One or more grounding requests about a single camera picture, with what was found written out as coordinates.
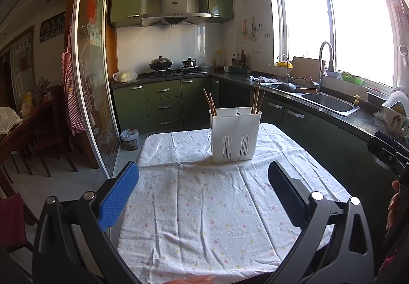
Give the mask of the person's right hand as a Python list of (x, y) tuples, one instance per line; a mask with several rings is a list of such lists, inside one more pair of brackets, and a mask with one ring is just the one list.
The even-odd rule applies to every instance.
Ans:
[(396, 193), (391, 198), (389, 206), (388, 206), (388, 216), (387, 216), (387, 225), (386, 225), (387, 230), (392, 228), (396, 220), (397, 206), (399, 203), (400, 182), (398, 180), (393, 181), (392, 188), (396, 191)]

